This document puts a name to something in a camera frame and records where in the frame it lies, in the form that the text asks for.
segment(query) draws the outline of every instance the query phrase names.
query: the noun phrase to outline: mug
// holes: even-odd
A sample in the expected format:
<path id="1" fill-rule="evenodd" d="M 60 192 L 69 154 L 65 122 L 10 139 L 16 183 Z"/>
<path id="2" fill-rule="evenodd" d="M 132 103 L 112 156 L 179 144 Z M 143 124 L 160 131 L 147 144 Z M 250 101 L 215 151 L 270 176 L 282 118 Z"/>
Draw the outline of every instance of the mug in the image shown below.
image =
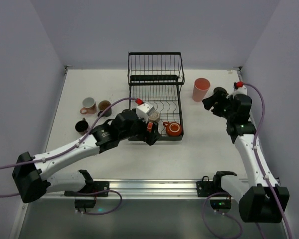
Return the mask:
<path id="1" fill-rule="evenodd" d="M 168 136 L 178 137 L 183 133 L 183 128 L 179 123 L 164 122 L 163 126 L 166 128 L 166 133 Z"/>
<path id="2" fill-rule="evenodd" d="M 101 101 L 98 104 L 99 107 L 99 112 L 98 112 L 98 116 L 100 116 L 100 114 L 108 107 L 110 106 L 111 102 L 109 101 Z M 102 116 L 110 116 L 112 113 L 112 109 L 109 108 L 107 111 L 104 112 L 104 114 Z"/>
<path id="3" fill-rule="evenodd" d="M 210 82 L 206 78 L 198 78 L 194 83 L 193 100 L 200 102 L 209 90 Z"/>
<path id="4" fill-rule="evenodd" d="M 80 135 L 85 135 L 89 131 L 89 124 L 85 121 L 85 118 L 76 123 L 75 130 Z"/>
<path id="5" fill-rule="evenodd" d="M 96 112 L 95 100 L 92 97 L 87 97 L 82 101 L 83 108 L 80 109 L 81 114 L 94 114 Z"/>
<path id="6" fill-rule="evenodd" d="M 159 112 L 153 111 L 153 113 L 151 113 L 151 115 L 149 116 L 149 121 L 158 123 L 160 121 Z"/>

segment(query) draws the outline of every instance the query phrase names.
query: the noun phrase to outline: pink cup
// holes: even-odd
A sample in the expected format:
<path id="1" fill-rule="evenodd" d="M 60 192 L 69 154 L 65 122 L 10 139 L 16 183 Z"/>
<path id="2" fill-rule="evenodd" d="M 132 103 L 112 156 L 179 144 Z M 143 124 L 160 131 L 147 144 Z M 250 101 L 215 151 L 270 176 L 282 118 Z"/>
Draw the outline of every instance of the pink cup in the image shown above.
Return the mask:
<path id="1" fill-rule="evenodd" d="M 206 78 L 198 78 L 194 84 L 193 100 L 202 101 L 209 90 L 210 82 Z"/>

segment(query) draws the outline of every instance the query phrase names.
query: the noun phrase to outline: black wire dish rack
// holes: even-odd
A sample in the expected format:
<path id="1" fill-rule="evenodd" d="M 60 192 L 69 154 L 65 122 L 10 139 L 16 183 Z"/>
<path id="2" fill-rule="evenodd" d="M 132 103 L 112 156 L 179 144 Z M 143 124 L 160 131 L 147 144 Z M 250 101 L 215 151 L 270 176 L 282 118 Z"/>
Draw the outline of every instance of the black wire dish rack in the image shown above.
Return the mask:
<path id="1" fill-rule="evenodd" d="M 130 97 L 154 105 L 160 114 L 159 132 L 164 141 L 180 141 L 184 136 L 180 91 L 185 83 L 183 59 L 180 52 L 130 52 L 128 84 Z M 130 100 L 129 109 L 136 103 Z M 179 137 L 166 133 L 163 122 L 177 122 L 183 128 Z"/>

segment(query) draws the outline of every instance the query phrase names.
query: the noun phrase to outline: white table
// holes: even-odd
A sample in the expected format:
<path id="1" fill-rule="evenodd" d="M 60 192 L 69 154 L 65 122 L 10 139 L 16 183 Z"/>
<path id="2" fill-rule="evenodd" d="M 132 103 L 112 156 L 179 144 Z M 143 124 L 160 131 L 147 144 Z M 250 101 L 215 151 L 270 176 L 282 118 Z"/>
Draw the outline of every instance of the white table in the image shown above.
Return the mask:
<path id="1" fill-rule="evenodd" d="M 239 80 L 231 70 L 184 70 L 185 85 L 181 90 L 184 138 L 179 142 L 158 142 L 148 146 L 139 142 L 120 142 L 117 148 L 98 156 L 85 158 L 64 168 L 64 172 L 87 169 L 94 179 L 199 179 L 216 171 L 236 172 L 246 178 L 246 172 L 235 146 L 226 133 L 226 120 L 205 110 L 192 98 L 195 79 L 210 80 L 212 94 L 216 86 L 233 90 Z M 80 137 L 76 122 L 85 117 L 89 125 L 94 115 L 79 113 L 82 100 L 93 97 L 114 102 L 129 95 L 126 70 L 69 70 L 55 116 L 47 150 L 53 150 Z M 114 106 L 112 117 L 128 108 L 128 101 Z"/>

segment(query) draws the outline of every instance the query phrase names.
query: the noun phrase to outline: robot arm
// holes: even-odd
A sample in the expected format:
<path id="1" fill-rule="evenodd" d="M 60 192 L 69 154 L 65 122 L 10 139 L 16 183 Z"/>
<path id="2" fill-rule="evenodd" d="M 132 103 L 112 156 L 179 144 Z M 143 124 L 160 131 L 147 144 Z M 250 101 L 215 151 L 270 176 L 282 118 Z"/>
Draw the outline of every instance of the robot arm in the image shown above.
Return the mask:
<path id="1" fill-rule="evenodd" d="M 148 145 L 153 145 L 160 137 L 158 124 L 148 122 L 153 111 L 153 105 L 142 102 L 135 109 L 123 110 L 114 119 L 96 126 L 85 136 L 83 142 L 82 137 L 51 152 L 33 157 L 28 152 L 20 155 L 18 163 L 40 160 L 38 163 L 17 166 L 13 171 L 12 176 L 22 200 L 25 203 L 33 202 L 49 192 L 93 192 L 95 185 L 86 170 L 72 174 L 59 170 L 83 158 L 117 147 L 121 140 L 130 137 L 137 137 Z"/>
<path id="2" fill-rule="evenodd" d="M 271 174 L 265 158 L 259 150 L 259 141 L 253 145 L 256 129 L 250 121 L 252 99 L 247 96 L 245 86 L 234 84 L 234 92 L 228 94 L 223 88 L 216 88 L 214 94 L 203 100 L 204 107 L 214 115 L 227 120 L 227 133 L 236 146 L 246 169 L 249 187 L 241 182 L 234 172 L 219 171 L 214 175 L 213 182 L 207 187 L 210 192 L 228 192 L 239 204 L 239 213 L 244 222 L 279 223 L 282 216 L 267 182 L 261 174 L 257 163 L 254 146 L 266 179 L 274 188 L 283 210 L 285 210 L 289 193 L 286 187 L 280 187 Z"/>

